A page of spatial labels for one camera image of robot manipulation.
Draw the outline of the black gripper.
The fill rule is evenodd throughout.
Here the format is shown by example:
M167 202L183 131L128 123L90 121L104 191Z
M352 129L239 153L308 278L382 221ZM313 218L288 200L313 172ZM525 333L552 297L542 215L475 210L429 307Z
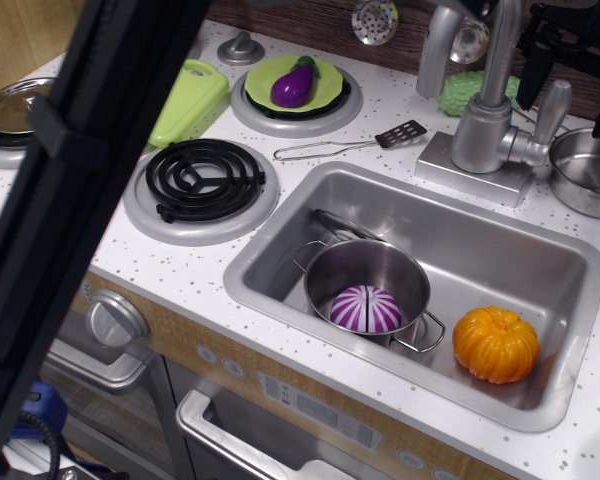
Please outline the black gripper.
M600 52L600 1L586 8L536 3L530 7L530 14L531 19L517 44L523 52L529 52L516 97L523 110L534 105L554 67L553 52L546 46L572 53L585 52L589 48ZM546 46L533 45L536 42ZM596 68L596 75L600 78L600 59ZM600 138L600 112L595 119L592 136Z

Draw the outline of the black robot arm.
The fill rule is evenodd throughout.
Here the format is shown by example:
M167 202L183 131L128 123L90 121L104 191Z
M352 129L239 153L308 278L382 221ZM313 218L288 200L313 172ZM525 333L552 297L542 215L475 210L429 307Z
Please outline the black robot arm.
M445 121L384 73L347 63L362 100L319 132L353 139L399 109L432 128L383 156L276 162L286 145L235 109L201 137L247 152L263 192L190 240L143 233L128 196L204 1L91 1L32 137L0 186L2 448L70 311L118 306L108 338L172 368L176 455L192 446L261 479L600 479L600 220L547 188L517 212L419 187L407 172ZM293 256L324 209L425 271L410 353L317 316Z

